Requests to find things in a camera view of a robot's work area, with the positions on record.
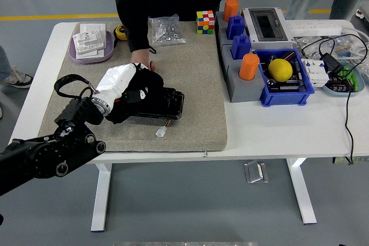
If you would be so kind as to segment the person's right hand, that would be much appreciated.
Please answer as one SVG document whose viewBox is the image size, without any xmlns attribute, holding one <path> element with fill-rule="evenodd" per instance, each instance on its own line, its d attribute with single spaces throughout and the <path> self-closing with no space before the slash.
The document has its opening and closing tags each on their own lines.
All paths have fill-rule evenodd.
<svg viewBox="0 0 369 246">
<path fill-rule="evenodd" d="M 145 65 L 149 70 L 155 71 L 155 63 L 150 60 L 149 49 L 136 50 L 131 53 L 131 63 L 141 63 Z"/>
</svg>

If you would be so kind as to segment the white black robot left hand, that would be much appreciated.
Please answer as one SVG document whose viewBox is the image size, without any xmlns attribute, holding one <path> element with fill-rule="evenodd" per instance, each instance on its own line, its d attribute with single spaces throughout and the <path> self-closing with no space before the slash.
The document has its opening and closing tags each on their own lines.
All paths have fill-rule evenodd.
<svg viewBox="0 0 369 246">
<path fill-rule="evenodd" d="M 129 63 L 108 69 L 99 82 L 94 96 L 113 106 L 114 101 L 121 97 L 136 72 L 141 69 L 148 68 L 141 63 Z"/>
</svg>

